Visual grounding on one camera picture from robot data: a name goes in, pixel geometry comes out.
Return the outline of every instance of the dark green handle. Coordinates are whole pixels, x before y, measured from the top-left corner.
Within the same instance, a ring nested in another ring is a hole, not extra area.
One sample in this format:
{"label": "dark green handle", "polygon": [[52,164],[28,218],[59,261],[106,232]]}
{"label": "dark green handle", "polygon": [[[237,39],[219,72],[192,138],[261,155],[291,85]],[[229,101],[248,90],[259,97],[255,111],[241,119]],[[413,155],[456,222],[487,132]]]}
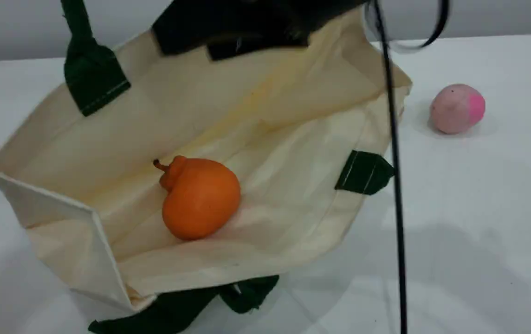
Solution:
{"label": "dark green handle", "polygon": [[75,103],[90,116],[131,87],[113,51],[96,42],[83,0],[61,0],[72,32],[64,77]]}

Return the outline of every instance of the canvas tote bag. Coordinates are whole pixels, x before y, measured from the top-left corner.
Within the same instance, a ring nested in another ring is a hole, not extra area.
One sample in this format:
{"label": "canvas tote bag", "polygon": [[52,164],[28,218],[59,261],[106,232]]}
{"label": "canvas tote bag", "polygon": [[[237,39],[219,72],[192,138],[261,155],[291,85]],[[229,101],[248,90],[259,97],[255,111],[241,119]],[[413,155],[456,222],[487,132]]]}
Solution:
{"label": "canvas tote bag", "polygon": [[[157,24],[113,53],[67,2],[67,83],[0,147],[0,190],[71,289],[138,311],[163,292],[283,273],[338,245],[389,181],[382,57],[360,8],[306,47],[215,60],[209,45],[165,55]],[[393,73],[403,110],[411,82]],[[199,241],[162,222],[152,161],[176,154],[219,161],[242,186],[237,214]]]}

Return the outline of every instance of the black cable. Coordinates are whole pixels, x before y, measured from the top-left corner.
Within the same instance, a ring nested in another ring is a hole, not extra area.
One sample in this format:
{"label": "black cable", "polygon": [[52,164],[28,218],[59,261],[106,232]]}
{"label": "black cable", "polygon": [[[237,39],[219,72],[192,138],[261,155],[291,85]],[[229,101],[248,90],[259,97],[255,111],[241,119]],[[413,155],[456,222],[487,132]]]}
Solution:
{"label": "black cable", "polygon": [[[404,218],[403,218],[403,203],[401,196],[401,166],[400,166],[400,148],[397,133],[397,115],[395,114],[395,92],[393,89],[393,75],[391,74],[391,57],[389,54],[389,41],[383,20],[382,8],[379,4],[380,0],[372,0],[375,11],[375,24],[379,34],[382,52],[383,52],[383,66],[385,69],[386,88],[387,88],[387,103],[389,108],[390,130],[391,130],[391,154],[393,159],[394,169],[394,192],[395,192],[395,224],[397,236],[397,265],[400,287],[400,328],[401,334],[408,334],[408,295],[406,292],[406,250],[404,241]],[[368,16],[369,6],[371,2],[365,5],[365,15]],[[434,42],[444,30],[447,19],[449,17],[449,0],[441,0],[439,17],[435,31],[431,37],[415,49],[422,49],[425,46]]]}

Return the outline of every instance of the orange fruit toy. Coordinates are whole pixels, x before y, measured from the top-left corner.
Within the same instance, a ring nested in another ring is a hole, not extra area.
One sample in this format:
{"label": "orange fruit toy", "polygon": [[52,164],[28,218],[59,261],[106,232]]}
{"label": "orange fruit toy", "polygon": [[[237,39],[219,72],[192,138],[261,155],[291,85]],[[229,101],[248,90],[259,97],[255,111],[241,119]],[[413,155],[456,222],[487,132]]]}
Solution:
{"label": "orange fruit toy", "polygon": [[168,192],[162,219],[173,235],[196,240],[218,231],[240,204],[239,180],[224,165],[208,159],[176,156],[168,166],[157,159],[164,171],[160,185]]}

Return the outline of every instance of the pink toy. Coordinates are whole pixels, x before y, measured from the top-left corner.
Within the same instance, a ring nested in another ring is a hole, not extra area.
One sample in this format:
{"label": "pink toy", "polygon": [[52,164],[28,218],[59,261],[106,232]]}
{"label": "pink toy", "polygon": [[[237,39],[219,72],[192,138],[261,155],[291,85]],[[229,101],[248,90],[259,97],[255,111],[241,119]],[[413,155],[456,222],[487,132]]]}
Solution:
{"label": "pink toy", "polygon": [[448,85],[431,104],[431,120],[447,134],[467,131],[484,116],[486,103],[482,95],[465,84]]}

